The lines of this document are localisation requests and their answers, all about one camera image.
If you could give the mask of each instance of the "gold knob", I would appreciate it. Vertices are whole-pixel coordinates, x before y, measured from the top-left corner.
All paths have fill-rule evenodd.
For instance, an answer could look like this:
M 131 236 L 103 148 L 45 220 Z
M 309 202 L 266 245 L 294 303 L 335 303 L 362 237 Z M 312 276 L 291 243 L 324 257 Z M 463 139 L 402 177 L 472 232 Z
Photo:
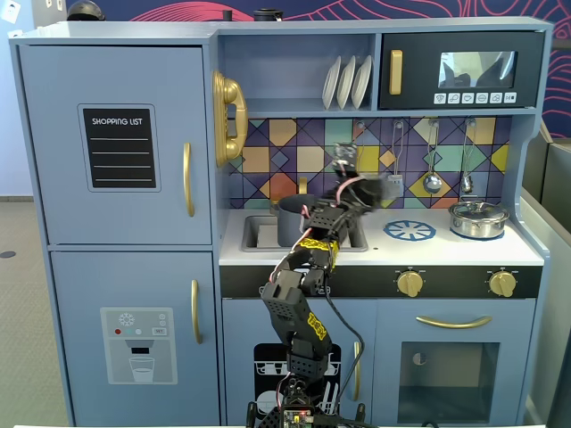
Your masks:
M 490 278 L 490 288 L 499 296 L 511 297 L 516 288 L 516 278 L 510 272 L 496 272 Z
M 417 297 L 424 283 L 422 276 L 417 272 L 403 272 L 396 280 L 399 290 L 410 297 Z

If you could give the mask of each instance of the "black cable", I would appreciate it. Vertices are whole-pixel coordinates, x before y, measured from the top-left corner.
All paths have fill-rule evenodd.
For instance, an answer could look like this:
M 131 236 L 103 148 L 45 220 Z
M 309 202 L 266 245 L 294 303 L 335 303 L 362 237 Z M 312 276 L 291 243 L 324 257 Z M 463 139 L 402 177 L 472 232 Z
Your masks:
M 331 245 L 328 245 L 328 247 L 329 247 L 329 256 L 332 259 Z M 343 325 L 345 327 L 347 327 L 347 329 L 351 333 L 353 333 L 357 337 L 357 339 L 359 339 L 359 342 L 360 342 L 360 351 L 357 354 L 357 357 L 353 360 L 353 364 L 351 365 L 351 369 L 349 370 L 349 373 L 345 377 L 345 382 L 343 382 L 343 386 L 341 387 L 339 394 L 337 394 L 337 397 L 335 398 L 335 404 L 333 405 L 333 411 L 336 414 L 339 414 L 339 402 L 341 401 L 341 397 L 343 396 L 345 388 L 347 388 L 347 385 L 349 384 L 349 381 L 351 380 L 351 377 L 353 376 L 353 373 L 355 371 L 355 368 L 357 367 L 357 364 L 359 364 L 359 360 L 360 360 L 361 355 L 363 355 L 363 352 L 365 350 L 365 341 L 363 341 L 363 338 L 357 332 L 357 330 L 355 330 L 353 327 L 351 327 L 349 325 L 349 323 L 347 321 L 345 321 L 345 318 L 343 318 L 343 315 L 341 315 L 341 313 L 339 312 L 339 310 L 337 309 L 337 307 L 335 306 L 335 304 L 331 300 L 331 296 L 329 295 L 329 289 L 327 288 L 327 276 L 326 276 L 326 279 L 325 279 L 323 285 L 325 286 L 325 298 L 327 299 L 327 303 L 329 303 L 329 306 L 335 312 L 335 314 L 337 315 L 339 320 L 343 323 Z
M 351 209 L 347 210 L 346 212 L 344 212 L 343 214 L 341 214 L 336 221 L 333 222 L 333 225 L 331 225 L 331 227 L 329 228 L 329 230 L 327 230 L 327 235 L 331 235 L 332 232 L 335 231 L 335 228 L 341 224 L 343 221 L 345 221 L 350 215 L 352 214 Z

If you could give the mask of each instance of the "gray cabinet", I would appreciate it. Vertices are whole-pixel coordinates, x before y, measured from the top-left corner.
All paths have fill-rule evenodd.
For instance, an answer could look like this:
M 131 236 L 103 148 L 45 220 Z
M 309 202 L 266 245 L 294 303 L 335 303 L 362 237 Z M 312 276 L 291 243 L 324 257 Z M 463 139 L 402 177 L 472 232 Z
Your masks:
M 49 243 L 210 244 L 202 49 L 20 52 Z
M 372 423 L 516 424 L 534 309 L 535 300 L 379 300 Z
M 218 425 L 211 254 L 51 257 L 76 424 Z
M 354 375 L 342 396 L 341 413 L 354 418 L 357 406 L 364 403 L 370 420 L 376 302 L 336 299 L 335 305 L 366 343 L 360 361 L 359 382 Z M 335 391 L 338 391 L 335 388 L 336 382 L 344 381 L 355 358 L 354 344 L 357 339 L 339 321 L 325 299 L 310 299 L 310 307 L 328 330 L 333 343 L 339 347 L 335 355 L 330 357 L 325 376 L 327 398 L 321 406 L 327 410 L 328 402 L 333 400 Z M 285 354 L 280 346 L 275 345 L 279 340 L 269 321 L 268 310 L 261 300 L 224 300 L 222 308 L 228 425 L 244 425 L 249 401 L 257 401 L 262 411 L 270 410 L 276 405 L 276 384 L 287 374 Z M 341 358 L 337 361 L 339 350 Z

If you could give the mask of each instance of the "stainless steel pot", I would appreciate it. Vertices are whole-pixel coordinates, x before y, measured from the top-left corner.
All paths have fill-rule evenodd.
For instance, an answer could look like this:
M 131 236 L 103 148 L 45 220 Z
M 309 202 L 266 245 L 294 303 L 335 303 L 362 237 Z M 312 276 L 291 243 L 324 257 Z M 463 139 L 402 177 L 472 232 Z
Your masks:
M 474 239 L 492 239 L 503 233 L 509 213 L 488 202 L 457 202 L 450 206 L 450 228 L 458 235 Z

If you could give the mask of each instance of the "gray pot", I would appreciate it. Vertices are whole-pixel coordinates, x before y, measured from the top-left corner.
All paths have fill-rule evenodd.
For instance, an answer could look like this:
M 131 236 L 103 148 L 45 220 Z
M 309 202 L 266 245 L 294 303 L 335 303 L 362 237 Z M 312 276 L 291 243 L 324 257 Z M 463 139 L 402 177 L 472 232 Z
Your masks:
M 315 203 L 312 194 L 294 194 L 277 203 L 277 243 L 280 247 L 292 247 L 300 239 L 300 223 L 303 205 Z
M 492 239 L 503 233 L 509 213 L 488 202 L 457 202 L 450 206 L 450 229 L 474 239 Z

